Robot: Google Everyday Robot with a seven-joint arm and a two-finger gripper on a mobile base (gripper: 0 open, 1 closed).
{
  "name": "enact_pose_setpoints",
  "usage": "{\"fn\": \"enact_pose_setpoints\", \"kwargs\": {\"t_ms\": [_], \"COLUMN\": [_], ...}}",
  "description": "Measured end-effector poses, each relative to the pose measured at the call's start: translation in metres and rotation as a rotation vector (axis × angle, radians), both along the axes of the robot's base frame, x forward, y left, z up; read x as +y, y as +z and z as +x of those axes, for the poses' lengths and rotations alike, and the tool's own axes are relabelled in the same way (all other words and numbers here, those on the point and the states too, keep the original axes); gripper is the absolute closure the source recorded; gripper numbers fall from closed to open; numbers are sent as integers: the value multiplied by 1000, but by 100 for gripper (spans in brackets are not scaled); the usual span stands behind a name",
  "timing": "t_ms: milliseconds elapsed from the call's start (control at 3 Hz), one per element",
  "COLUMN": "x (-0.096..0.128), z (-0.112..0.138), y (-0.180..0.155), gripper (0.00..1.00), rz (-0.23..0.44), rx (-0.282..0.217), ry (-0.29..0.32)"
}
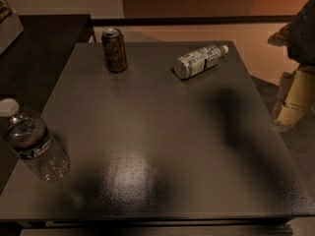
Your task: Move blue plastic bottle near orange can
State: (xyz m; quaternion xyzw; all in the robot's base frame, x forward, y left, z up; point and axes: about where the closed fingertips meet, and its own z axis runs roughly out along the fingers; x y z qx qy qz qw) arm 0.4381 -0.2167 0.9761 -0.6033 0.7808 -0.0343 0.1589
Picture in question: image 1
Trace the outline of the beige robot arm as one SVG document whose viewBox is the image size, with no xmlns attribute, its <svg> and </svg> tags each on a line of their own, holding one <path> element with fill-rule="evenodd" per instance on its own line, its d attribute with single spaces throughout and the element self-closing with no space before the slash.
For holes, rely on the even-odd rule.
<svg viewBox="0 0 315 236">
<path fill-rule="evenodd" d="M 308 110 L 315 111 L 315 0 L 308 0 L 268 43 L 285 46 L 288 58 L 298 63 L 292 73 L 283 73 L 272 111 L 272 127 L 282 133 L 294 127 Z"/>
</svg>

